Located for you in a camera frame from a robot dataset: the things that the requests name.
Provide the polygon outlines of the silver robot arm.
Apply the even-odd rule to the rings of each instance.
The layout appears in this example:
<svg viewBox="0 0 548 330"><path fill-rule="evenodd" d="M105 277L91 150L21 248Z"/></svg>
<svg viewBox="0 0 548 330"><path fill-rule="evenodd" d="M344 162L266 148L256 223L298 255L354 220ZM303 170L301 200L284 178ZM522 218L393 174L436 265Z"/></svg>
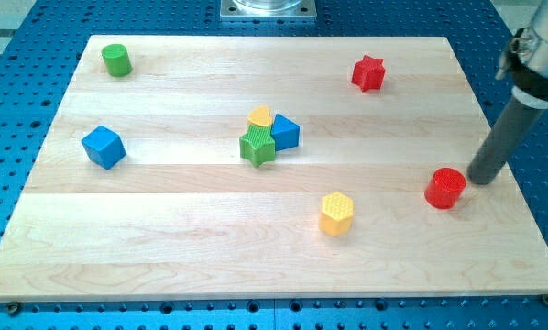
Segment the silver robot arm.
<svg viewBox="0 0 548 330"><path fill-rule="evenodd" d="M511 93L524 105L548 108L548 0L543 0L530 24L517 30L499 58L498 80L510 75Z"/></svg>

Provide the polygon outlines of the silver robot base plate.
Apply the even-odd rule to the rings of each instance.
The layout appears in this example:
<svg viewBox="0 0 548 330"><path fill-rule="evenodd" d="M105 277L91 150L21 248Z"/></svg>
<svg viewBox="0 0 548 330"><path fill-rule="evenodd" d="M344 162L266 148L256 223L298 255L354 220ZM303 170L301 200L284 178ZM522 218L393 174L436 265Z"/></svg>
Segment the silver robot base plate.
<svg viewBox="0 0 548 330"><path fill-rule="evenodd" d="M222 21L315 20L314 0L221 0Z"/></svg>

